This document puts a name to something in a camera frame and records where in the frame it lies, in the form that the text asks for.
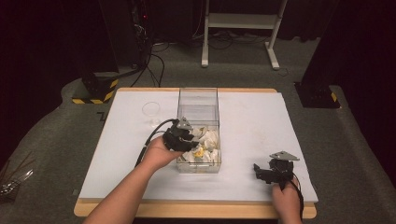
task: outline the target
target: bare arm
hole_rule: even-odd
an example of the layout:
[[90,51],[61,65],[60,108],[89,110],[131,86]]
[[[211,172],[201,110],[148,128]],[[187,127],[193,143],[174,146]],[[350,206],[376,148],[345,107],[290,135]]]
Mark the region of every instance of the bare arm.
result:
[[152,175],[182,152],[169,151],[157,137],[142,162],[98,204],[84,223],[132,223]]
[[283,190],[278,184],[273,185],[273,204],[280,215],[282,224],[301,224],[300,199],[297,190],[291,183],[287,183]]

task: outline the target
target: white metal frame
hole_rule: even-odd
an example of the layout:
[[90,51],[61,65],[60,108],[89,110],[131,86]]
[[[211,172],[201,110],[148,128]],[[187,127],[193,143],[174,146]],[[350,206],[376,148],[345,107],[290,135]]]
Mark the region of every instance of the white metal frame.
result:
[[207,40],[209,27],[221,27],[273,30],[270,41],[265,42],[265,49],[268,52],[273,69],[278,70],[280,68],[274,53],[274,44],[288,0],[282,0],[277,15],[209,13],[209,2],[209,0],[206,0],[202,67],[209,66],[209,48]]

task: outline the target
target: clear container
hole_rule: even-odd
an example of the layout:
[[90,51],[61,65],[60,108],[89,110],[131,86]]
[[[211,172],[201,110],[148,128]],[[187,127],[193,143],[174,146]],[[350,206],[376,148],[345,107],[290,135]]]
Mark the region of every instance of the clear container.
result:
[[221,166],[218,89],[180,88],[177,117],[186,118],[194,135],[200,136],[197,148],[177,158],[178,170],[183,174],[218,173]]

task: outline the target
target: white desk leg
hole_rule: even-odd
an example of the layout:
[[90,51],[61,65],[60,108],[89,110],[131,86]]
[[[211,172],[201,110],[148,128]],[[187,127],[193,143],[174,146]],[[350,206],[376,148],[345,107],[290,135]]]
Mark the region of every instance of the white desk leg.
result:
[[278,30],[279,30],[280,23],[282,22],[283,12],[285,11],[285,7],[286,7],[287,3],[288,3],[288,0],[282,0],[282,3],[280,5],[280,10],[277,13],[277,18],[276,18],[276,22],[275,22],[275,25],[274,25],[274,30],[273,30],[273,32],[271,34],[271,40],[270,40],[270,42],[265,42],[265,48],[266,48],[266,50],[268,52],[268,56],[270,58],[271,65],[272,65],[274,70],[279,70],[279,68],[280,68],[279,63],[277,62],[277,58],[276,58],[275,53],[274,53],[274,43],[275,43],[275,40],[276,40],[276,35],[277,35]]
[[209,0],[206,0],[204,45],[202,47],[202,67],[209,66],[209,47],[207,45],[208,33],[209,33]]

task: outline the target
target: gray floor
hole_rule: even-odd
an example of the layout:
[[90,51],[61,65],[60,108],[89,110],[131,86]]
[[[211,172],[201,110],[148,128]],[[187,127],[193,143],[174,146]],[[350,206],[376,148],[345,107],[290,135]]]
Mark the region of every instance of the gray floor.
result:
[[[293,82],[301,81],[317,43],[277,40],[279,71],[272,70],[262,43],[210,49],[207,68],[201,67],[201,48],[171,45],[156,54],[165,62],[163,87],[274,88],[282,92],[319,198],[317,217],[304,223],[396,223],[395,188],[361,135],[341,88],[331,86],[342,105],[340,109],[301,106]],[[157,76],[161,73],[158,59],[152,58],[149,67]],[[130,86],[136,78],[121,78],[118,88]],[[64,87],[64,102],[26,134],[12,155],[10,166],[15,168],[32,152],[30,159],[35,162],[30,167],[35,172],[22,183],[14,203],[0,204],[0,223],[83,220],[74,215],[73,209],[103,128],[98,113],[107,113],[111,103],[72,104],[78,83],[76,80]],[[147,72],[136,83],[136,87],[152,86]]]

